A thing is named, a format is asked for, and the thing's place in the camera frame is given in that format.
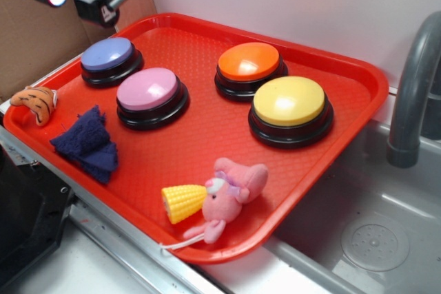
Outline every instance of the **pink plush toy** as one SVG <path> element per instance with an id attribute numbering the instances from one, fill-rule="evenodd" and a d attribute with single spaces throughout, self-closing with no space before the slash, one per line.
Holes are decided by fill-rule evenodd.
<path id="1" fill-rule="evenodd" d="M 208 244 L 216 242 L 226 224 L 235 220 L 242 206 L 262 192 L 268 179 L 268 168 L 264 164 L 248 167 L 228 158 L 219 158 L 214 163 L 214 171 L 215 178 L 205 183 L 207 196 L 202 206 L 205 223 L 184 232 L 187 241 L 163 248 L 177 249 L 200 240 Z"/>

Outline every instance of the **white wall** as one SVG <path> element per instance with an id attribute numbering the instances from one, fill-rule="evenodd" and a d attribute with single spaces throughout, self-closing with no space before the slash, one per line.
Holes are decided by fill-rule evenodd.
<path id="1" fill-rule="evenodd" d="M 154 0 L 178 12 L 344 54 L 384 70 L 397 87 L 411 42 L 441 0 Z"/>

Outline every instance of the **drain cover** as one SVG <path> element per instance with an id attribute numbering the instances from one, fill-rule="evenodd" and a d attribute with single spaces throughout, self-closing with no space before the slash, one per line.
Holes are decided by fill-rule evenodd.
<path id="1" fill-rule="evenodd" d="M 384 216 L 357 218 L 342 233 L 345 255 L 368 271 L 388 271 L 400 266 L 409 254 L 409 241 L 401 226 Z"/>

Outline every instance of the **faucet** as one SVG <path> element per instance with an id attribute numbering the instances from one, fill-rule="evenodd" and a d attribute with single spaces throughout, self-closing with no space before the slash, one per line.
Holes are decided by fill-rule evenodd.
<path id="1" fill-rule="evenodd" d="M 387 160 L 399 168 L 418 161 L 420 135 L 441 139 L 441 12 L 418 30 L 406 59 L 393 109 Z"/>

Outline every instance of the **white string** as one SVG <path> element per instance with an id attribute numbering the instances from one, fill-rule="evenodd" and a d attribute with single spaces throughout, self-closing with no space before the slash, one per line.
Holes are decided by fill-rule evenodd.
<path id="1" fill-rule="evenodd" d="M 201 233 L 193 238 L 190 238 L 189 240 L 179 242 L 177 244 L 168 244 L 168 245 L 159 244 L 159 246 L 161 247 L 161 249 L 171 249 L 174 251 L 175 249 L 184 248 L 201 240 L 204 240 L 204 233 Z"/>

